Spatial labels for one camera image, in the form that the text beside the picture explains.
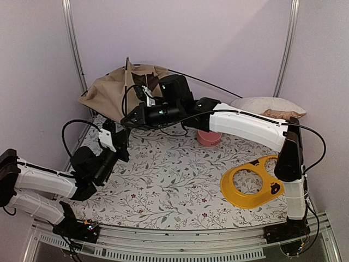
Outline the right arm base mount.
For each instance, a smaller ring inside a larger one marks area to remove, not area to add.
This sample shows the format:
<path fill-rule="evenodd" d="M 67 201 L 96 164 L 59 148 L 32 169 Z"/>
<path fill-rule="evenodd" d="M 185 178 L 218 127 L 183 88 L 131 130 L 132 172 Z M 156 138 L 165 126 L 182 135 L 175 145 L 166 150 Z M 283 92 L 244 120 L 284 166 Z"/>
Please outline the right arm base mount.
<path fill-rule="evenodd" d="M 267 243 L 277 243 L 296 239 L 281 245 L 283 254 L 289 257 L 300 255 L 304 246 L 309 242 L 310 228 L 307 219 L 293 220 L 287 218 L 286 222 L 264 227 L 263 237 Z"/>

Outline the beige fabric pet tent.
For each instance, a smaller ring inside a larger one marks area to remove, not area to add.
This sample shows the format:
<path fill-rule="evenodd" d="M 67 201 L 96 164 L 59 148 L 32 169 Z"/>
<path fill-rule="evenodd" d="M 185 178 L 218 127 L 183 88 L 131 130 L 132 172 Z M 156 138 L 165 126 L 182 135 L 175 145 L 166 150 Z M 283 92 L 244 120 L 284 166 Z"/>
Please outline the beige fabric pet tent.
<path fill-rule="evenodd" d="M 158 65 L 133 65 L 118 68 L 96 79 L 88 91 L 79 99 L 79 103 L 96 111 L 117 123 L 124 117 L 122 99 L 125 88 L 132 85 L 147 85 L 153 96 L 161 97 L 159 80 L 171 73 Z"/>

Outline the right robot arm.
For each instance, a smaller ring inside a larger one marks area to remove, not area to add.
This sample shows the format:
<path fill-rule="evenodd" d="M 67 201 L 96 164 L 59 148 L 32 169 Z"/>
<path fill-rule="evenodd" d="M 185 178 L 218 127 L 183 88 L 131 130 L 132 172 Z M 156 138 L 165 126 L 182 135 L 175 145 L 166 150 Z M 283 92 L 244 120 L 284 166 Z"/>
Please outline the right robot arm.
<path fill-rule="evenodd" d="M 145 85 L 136 85 L 138 106 L 127 111 L 123 102 L 121 124 L 144 130 L 161 129 L 182 123 L 205 132 L 239 136 L 269 147 L 277 152 L 275 175 L 283 183 L 287 217 L 282 226 L 287 238 L 303 229 L 306 215 L 302 137 L 299 122 L 263 117 L 231 107 L 212 98 L 194 99 L 183 75 L 173 74 L 158 82 L 162 96 L 153 98 Z"/>

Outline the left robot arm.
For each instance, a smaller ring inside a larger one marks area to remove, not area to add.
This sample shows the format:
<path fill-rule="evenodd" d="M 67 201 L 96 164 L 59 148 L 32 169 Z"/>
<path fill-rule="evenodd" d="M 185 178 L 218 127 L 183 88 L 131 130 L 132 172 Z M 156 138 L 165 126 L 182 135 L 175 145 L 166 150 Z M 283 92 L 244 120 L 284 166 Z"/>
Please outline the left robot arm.
<path fill-rule="evenodd" d="M 102 151 L 95 154 L 89 147 L 78 148 L 70 157 L 72 172 L 57 171 L 32 164 L 9 148 L 1 154 L 1 207 L 13 207 L 43 218 L 70 237 L 81 232 L 74 212 L 64 202 L 49 200 L 38 192 L 52 193 L 75 201 L 88 200 L 108 181 L 117 161 L 128 162 L 129 128 L 116 129 L 105 121 L 98 129 Z"/>

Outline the black flexible tent pole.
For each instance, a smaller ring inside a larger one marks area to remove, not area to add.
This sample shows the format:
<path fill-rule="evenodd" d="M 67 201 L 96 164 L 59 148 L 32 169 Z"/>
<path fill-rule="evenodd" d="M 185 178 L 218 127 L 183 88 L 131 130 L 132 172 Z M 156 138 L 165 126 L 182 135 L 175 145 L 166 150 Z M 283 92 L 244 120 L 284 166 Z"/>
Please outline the black flexible tent pole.
<path fill-rule="evenodd" d="M 205 80 L 202 80 L 202 79 L 199 79 L 199 78 L 196 78 L 194 76 L 191 76 L 191 75 L 188 75 L 188 74 L 184 74 L 184 73 L 181 73 L 181 72 L 178 72 L 178 71 L 175 71 L 175 70 L 172 70 L 172 69 L 166 69 L 166 68 L 163 68 L 163 67 L 160 67 L 160 66 L 157 66 L 157 65 L 148 65 L 148 64 L 136 64 L 134 65 L 135 69 L 137 70 L 154 70 L 155 72 L 155 76 L 158 76 L 159 78 L 163 78 L 164 76 L 168 76 L 168 75 L 173 75 L 173 74 L 179 74 L 179 75 L 183 75 L 185 76 L 186 78 L 191 78 L 195 81 L 198 81 L 198 82 L 201 82 L 207 86 L 210 86 L 210 87 L 213 87 L 213 88 L 216 88 L 218 90 L 221 90 L 223 92 L 226 92 L 232 96 L 235 96 L 236 98 L 242 98 L 242 96 L 236 94 L 236 93 L 233 93 L 232 91 L 229 91 L 227 89 L 224 89 L 220 86 L 217 86 L 215 84 L 212 84 L 210 82 L 207 82 Z"/>

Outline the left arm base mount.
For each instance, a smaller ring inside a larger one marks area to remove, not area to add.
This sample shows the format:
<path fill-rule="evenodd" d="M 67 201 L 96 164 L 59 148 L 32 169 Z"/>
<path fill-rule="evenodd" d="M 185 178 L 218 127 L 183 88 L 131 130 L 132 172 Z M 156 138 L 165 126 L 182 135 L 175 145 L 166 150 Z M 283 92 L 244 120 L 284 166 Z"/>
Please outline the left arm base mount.
<path fill-rule="evenodd" d="M 69 204 L 62 201 L 59 204 L 63 208 L 64 218 L 60 223 L 52 226 L 52 232 L 68 239 L 97 243 L 100 234 L 99 223 L 91 219 L 78 221 Z"/>

